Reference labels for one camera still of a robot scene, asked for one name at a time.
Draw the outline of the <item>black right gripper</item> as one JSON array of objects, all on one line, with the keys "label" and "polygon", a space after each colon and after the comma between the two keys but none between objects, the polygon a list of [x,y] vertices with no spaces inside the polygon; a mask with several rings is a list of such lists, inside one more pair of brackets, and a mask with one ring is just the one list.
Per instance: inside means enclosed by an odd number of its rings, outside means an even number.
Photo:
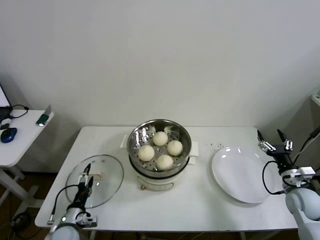
[{"label": "black right gripper", "polygon": [[284,148],[275,148],[269,142],[265,141],[262,133],[258,130],[258,146],[267,152],[267,155],[272,157],[276,164],[279,172],[285,172],[288,170],[296,170],[297,166],[293,164],[290,158],[290,151],[293,150],[293,141],[290,140],[287,135],[280,129],[277,133],[284,144]]}]

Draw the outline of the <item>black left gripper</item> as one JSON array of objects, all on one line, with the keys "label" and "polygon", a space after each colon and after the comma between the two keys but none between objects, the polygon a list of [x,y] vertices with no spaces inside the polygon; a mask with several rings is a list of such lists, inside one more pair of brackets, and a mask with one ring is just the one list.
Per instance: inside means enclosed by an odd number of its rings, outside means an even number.
[{"label": "black left gripper", "polygon": [[72,202],[73,208],[84,208],[86,205],[87,199],[92,193],[94,177],[91,176],[88,181],[90,169],[91,169],[91,164],[89,163],[85,167],[81,175],[79,176],[78,192],[76,193],[74,200]]}]

